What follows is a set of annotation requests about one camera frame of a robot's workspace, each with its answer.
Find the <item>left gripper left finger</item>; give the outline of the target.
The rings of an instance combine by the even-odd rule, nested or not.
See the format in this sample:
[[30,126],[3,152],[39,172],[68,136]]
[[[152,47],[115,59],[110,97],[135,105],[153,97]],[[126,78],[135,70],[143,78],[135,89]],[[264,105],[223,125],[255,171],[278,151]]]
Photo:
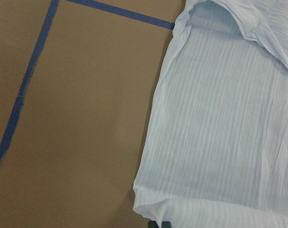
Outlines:
[[158,224],[155,221],[149,221],[147,224],[148,228],[158,228]]

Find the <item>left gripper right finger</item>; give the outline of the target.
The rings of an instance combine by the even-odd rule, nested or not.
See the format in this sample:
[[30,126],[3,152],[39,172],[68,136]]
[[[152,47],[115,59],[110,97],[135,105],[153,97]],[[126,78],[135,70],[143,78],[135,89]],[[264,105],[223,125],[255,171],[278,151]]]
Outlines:
[[169,221],[163,221],[161,224],[161,228],[170,228],[170,222]]

